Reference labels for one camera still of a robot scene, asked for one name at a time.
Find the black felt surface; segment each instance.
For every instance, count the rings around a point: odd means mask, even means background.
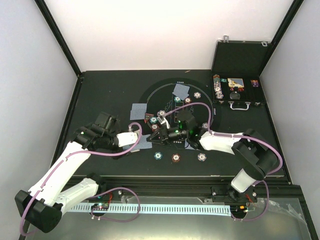
[[[139,103],[140,100],[143,100],[144,95],[148,95],[146,91],[148,92],[152,85],[157,85],[165,79],[175,78],[191,79],[193,84],[198,82],[198,85],[204,88],[202,90],[210,98],[212,97],[210,70],[191,70],[189,72],[185,70],[87,71],[68,129],[67,141],[77,128],[94,122],[100,112],[117,116],[122,129],[126,130],[128,124],[133,122],[130,121],[132,103]],[[167,100],[159,99],[159,102],[160,106],[163,106]],[[217,114],[215,120],[217,119],[218,122],[213,124],[213,130],[240,133],[253,128],[277,148],[264,106],[252,107],[248,111],[232,111],[227,105],[215,106]],[[205,108],[200,108],[197,107],[195,111],[203,113],[207,118]],[[153,106],[148,106],[148,110],[155,111]],[[149,126],[143,120],[138,122],[143,124],[143,134],[150,132]],[[163,154],[161,160],[154,159],[155,152]],[[171,157],[175,153],[181,156],[179,163],[172,162]],[[152,149],[141,150],[118,160],[92,155],[79,167],[75,175],[87,175],[94,172],[102,176],[234,176],[241,169],[234,155],[205,151],[207,159],[200,162],[197,158],[199,153],[200,151],[197,150],[177,149],[174,145],[154,144]],[[283,176],[284,173],[281,170],[274,175]]]

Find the chip stack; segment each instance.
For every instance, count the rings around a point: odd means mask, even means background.
[[[224,95],[221,91],[220,76],[217,74],[213,76],[213,89],[215,91],[215,95],[217,99],[224,98]]]
[[[259,82],[258,80],[251,80],[251,84],[254,88],[258,88],[259,87]]]

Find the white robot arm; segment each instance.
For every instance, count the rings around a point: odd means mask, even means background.
[[[187,110],[179,111],[176,118],[179,126],[168,127],[165,117],[159,116],[161,127],[147,141],[165,145],[174,140],[186,139],[194,149],[235,155],[242,169],[232,180],[231,186],[238,193],[245,192],[254,182],[263,180],[278,163],[277,156],[265,145],[239,137],[245,135],[265,142],[253,129],[234,134],[209,131],[199,127],[195,117]]]
[[[95,123],[79,128],[73,140],[66,145],[61,156],[40,181],[28,192],[20,190],[16,194],[14,199],[20,215],[23,215],[28,203],[35,197],[25,219],[44,233],[48,233],[69,209],[95,196],[99,191],[101,179],[94,174],[62,191],[78,167],[91,156],[90,153],[70,154],[100,148],[122,152],[123,146],[134,144],[138,140],[138,133],[115,130],[116,121],[115,117],[102,112]]]

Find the case latch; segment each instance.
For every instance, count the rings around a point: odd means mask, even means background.
[[[228,35],[224,35],[223,36],[223,42],[224,43],[228,43],[229,42],[229,36]]]

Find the black bracket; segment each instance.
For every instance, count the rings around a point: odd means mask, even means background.
[[[211,187],[211,191],[212,201],[217,203],[245,205],[249,202],[246,195],[248,195],[254,203],[258,201],[254,196],[255,188],[253,186],[250,186],[245,192],[239,193],[230,187],[230,185],[217,184]]]

